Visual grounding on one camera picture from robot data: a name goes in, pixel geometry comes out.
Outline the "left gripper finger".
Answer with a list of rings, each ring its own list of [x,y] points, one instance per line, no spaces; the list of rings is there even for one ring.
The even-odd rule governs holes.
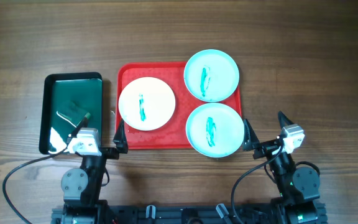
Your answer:
[[[91,114],[86,113],[84,118],[80,121],[80,123],[76,126],[76,128],[70,133],[70,136],[76,137],[76,135],[78,134],[78,132],[80,131],[81,128],[87,128],[90,117],[91,117]]]
[[[124,120],[120,120],[119,126],[116,129],[113,143],[116,145],[116,149],[119,153],[127,154],[129,150],[129,146],[127,143],[126,132],[125,132],[125,122]]]

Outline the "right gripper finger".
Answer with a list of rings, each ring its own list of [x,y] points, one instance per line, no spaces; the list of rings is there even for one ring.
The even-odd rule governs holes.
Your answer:
[[[281,128],[294,124],[282,111],[278,112],[278,121]]]
[[[256,136],[251,124],[249,123],[248,119],[244,120],[244,140],[242,144],[242,149],[244,151],[251,151],[254,150],[260,141]]]

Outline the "green yellow sponge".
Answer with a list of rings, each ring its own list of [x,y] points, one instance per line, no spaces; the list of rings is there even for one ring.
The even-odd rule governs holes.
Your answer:
[[[72,101],[65,101],[62,103],[58,107],[56,114],[75,128],[82,122],[84,118],[90,119],[91,117],[90,112],[80,108]]]

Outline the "light blue plate bottom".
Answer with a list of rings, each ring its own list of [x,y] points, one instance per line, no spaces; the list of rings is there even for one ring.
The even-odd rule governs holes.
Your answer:
[[[185,125],[191,146],[208,157],[226,157],[244,140],[244,123],[234,109],[222,103],[207,103],[193,110]]]

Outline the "light blue plate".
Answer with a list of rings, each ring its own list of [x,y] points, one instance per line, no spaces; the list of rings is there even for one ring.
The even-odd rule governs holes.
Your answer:
[[[244,140],[244,123],[234,109],[222,103],[207,103],[193,110],[185,125],[191,146],[208,157],[226,157]]]
[[[188,91],[197,99],[215,103],[229,98],[239,84],[239,68],[227,53],[206,49],[187,61],[183,79]]]

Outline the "white plate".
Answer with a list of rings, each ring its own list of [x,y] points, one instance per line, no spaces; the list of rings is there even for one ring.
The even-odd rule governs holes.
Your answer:
[[[152,131],[165,125],[173,116],[176,99],[164,81],[142,77],[131,81],[119,96],[122,119],[132,128]]]

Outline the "light blue plate top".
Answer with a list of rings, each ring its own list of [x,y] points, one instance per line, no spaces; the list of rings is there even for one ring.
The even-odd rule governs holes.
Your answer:
[[[206,49],[187,61],[183,79],[188,91],[197,99],[215,103],[229,98],[239,84],[239,68],[227,53]]]

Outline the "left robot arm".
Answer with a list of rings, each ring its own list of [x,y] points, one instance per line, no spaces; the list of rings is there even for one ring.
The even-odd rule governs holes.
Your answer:
[[[118,160],[120,154],[128,153],[123,120],[119,122],[113,142],[114,147],[100,146],[98,130],[88,127],[86,116],[69,134],[69,152],[79,155],[82,162],[79,168],[70,169],[62,177],[65,204],[61,214],[54,213],[52,223],[116,223],[116,215],[99,195],[104,186],[103,177],[108,174],[106,161]]]

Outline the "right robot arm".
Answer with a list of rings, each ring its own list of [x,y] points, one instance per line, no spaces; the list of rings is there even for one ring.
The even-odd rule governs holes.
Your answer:
[[[247,119],[244,120],[242,148],[253,151],[254,159],[266,162],[248,170],[232,188],[231,208],[239,223],[326,223],[325,204],[319,203],[320,171],[307,161],[294,162],[291,153],[300,147],[304,130],[278,112],[280,134],[273,140],[260,142]],[[263,167],[276,184],[280,196],[269,203],[252,203],[234,206],[234,193],[239,182],[251,172]]]

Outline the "black water tray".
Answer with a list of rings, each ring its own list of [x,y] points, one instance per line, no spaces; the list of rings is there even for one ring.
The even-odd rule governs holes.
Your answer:
[[[102,133],[103,79],[98,72],[51,74],[44,81],[39,152],[54,154],[66,147],[75,129],[57,116],[58,107],[72,101],[90,112],[88,127]]]

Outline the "red plastic tray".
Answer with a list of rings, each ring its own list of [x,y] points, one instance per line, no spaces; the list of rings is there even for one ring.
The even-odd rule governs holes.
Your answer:
[[[185,62],[138,62],[121,67],[117,74],[117,97],[131,81],[142,77],[154,77],[164,81],[175,95],[175,110],[170,120],[152,131],[140,131],[125,124],[130,150],[190,149],[185,132],[190,113],[204,102],[195,98],[186,88],[183,79]]]

